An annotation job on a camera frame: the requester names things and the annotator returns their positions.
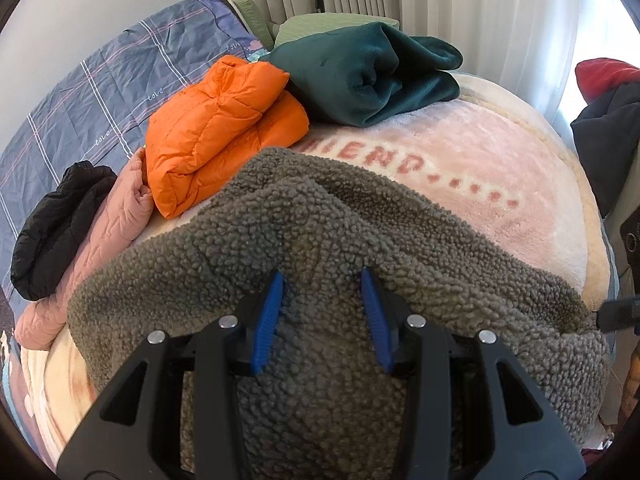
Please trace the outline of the dark clothes pile on chair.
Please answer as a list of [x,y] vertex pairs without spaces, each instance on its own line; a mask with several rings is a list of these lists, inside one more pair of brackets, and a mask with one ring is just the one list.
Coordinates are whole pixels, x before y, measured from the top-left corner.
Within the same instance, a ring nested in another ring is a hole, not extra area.
[[570,126],[605,221],[621,198],[639,197],[639,85],[621,84],[602,94]]

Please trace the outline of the white pleated curtain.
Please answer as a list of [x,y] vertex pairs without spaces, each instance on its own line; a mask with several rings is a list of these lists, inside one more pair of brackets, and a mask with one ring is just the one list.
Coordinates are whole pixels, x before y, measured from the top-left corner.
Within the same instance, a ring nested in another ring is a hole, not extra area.
[[312,11],[398,21],[413,36],[448,41],[481,76],[563,129],[584,104],[574,67],[587,39],[588,0],[254,0],[271,21]]

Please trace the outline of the orange puffer jacket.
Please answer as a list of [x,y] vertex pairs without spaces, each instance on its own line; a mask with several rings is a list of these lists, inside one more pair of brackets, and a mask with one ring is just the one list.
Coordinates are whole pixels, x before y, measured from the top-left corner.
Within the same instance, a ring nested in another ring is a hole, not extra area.
[[286,90],[288,78],[268,62],[225,55],[151,116],[146,176],[164,218],[212,197],[263,148],[306,136],[309,119]]

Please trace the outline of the red garment on chair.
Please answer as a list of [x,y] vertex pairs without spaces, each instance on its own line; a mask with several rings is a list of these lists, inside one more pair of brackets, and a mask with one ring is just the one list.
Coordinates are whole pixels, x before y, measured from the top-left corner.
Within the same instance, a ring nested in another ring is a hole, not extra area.
[[592,58],[575,67],[578,89],[587,104],[621,84],[638,82],[638,67],[614,58]]

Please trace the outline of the brown sherpa fleece jacket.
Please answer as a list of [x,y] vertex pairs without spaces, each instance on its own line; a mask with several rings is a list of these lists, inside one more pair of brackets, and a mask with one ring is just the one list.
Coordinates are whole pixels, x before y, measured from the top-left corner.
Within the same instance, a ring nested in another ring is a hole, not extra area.
[[422,195],[337,160],[261,151],[187,224],[86,278],[67,323],[102,389],[149,332],[197,332],[279,271],[269,361],[239,385],[255,477],[385,479],[405,389],[375,361],[366,266],[429,321],[464,336],[493,330],[585,442],[610,352],[578,292]]

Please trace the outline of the blue plaid bed sheet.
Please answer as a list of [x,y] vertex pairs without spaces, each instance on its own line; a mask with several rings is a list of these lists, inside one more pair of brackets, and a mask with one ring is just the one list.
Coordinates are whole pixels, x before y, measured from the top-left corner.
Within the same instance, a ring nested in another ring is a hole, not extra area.
[[171,96],[226,54],[256,61],[265,52],[233,2],[182,0],[91,53],[26,115],[1,154],[1,286],[15,316],[27,304],[10,278],[17,235],[66,168],[88,160],[122,170]]

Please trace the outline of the dark green velvet garment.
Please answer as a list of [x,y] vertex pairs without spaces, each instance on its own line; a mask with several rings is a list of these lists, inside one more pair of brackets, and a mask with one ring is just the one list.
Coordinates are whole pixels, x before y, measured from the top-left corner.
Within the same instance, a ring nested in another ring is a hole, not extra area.
[[290,75],[286,90],[312,122],[366,128],[460,94],[457,48],[382,22],[289,41],[262,59]]

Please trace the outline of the pink quilted jacket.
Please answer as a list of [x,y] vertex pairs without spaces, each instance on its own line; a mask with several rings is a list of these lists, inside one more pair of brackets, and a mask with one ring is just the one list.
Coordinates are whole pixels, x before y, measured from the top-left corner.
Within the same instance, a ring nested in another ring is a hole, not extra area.
[[47,350],[65,326],[70,298],[80,283],[123,252],[149,223],[154,202],[145,181],[144,149],[139,148],[119,173],[91,228],[52,295],[31,302],[18,318],[17,342],[29,350]]

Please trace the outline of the black puffer jacket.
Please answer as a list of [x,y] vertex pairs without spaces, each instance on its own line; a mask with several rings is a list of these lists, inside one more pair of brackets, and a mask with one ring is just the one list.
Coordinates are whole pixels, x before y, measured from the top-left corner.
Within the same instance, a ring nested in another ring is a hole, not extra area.
[[37,301],[55,291],[116,179],[110,167],[75,162],[35,206],[18,233],[10,266],[22,298]]

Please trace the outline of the green pillow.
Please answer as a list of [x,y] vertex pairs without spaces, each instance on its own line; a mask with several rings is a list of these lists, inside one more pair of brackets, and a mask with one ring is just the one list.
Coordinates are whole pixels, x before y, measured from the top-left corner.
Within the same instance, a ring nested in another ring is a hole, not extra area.
[[268,51],[279,47],[280,44],[307,36],[372,22],[381,22],[400,29],[399,22],[394,18],[355,13],[299,14],[278,25],[267,21],[253,0],[234,0],[233,5],[235,10],[239,12],[241,21]]

